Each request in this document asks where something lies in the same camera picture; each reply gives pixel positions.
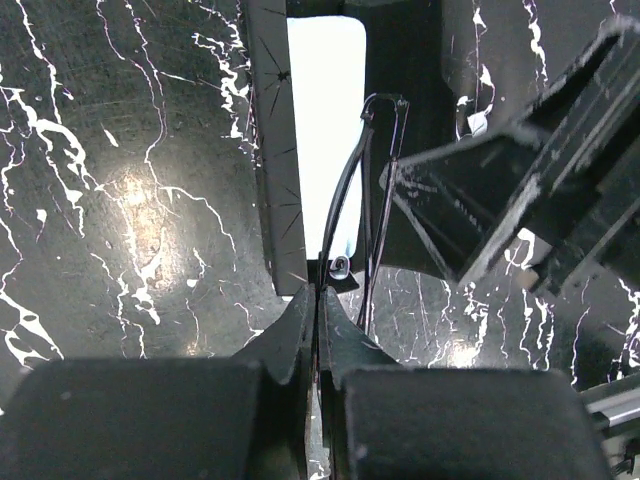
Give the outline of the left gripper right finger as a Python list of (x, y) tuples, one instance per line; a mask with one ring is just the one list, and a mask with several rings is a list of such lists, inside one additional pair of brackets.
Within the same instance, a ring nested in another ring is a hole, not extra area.
[(608, 479), (591, 415), (555, 371), (404, 367), (317, 296), (323, 440), (335, 479)]

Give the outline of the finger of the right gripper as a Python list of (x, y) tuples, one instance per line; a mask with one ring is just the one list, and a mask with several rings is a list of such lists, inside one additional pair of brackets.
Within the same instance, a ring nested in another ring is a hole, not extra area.
[(542, 127), (515, 122), (385, 167), (379, 182), (394, 179), (393, 203), (421, 244), (410, 269), (425, 259), (456, 284), (487, 273), (522, 224), (518, 190), (539, 190), (527, 176), (549, 138)]

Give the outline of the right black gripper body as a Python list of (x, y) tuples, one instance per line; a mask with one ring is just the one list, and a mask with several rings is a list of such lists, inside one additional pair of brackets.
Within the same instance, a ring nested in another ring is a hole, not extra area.
[(557, 225), (526, 288), (559, 291), (589, 263), (638, 236), (639, 21), (604, 21), (576, 60), (522, 114), (473, 146), (502, 141), (511, 160), (533, 161), (517, 176), (488, 232), (466, 262), (462, 283), (491, 269), (518, 231)]

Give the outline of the light blue cloth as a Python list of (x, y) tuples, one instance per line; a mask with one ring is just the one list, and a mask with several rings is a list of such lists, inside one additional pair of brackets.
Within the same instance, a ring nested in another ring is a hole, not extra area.
[(336, 186), (363, 130), (366, 30), (357, 19), (287, 20), (306, 257), (322, 248)]

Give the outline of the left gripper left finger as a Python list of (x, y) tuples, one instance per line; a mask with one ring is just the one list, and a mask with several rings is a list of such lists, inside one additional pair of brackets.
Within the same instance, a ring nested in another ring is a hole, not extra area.
[(304, 479), (316, 292), (229, 357), (75, 359), (1, 419), (5, 479)]

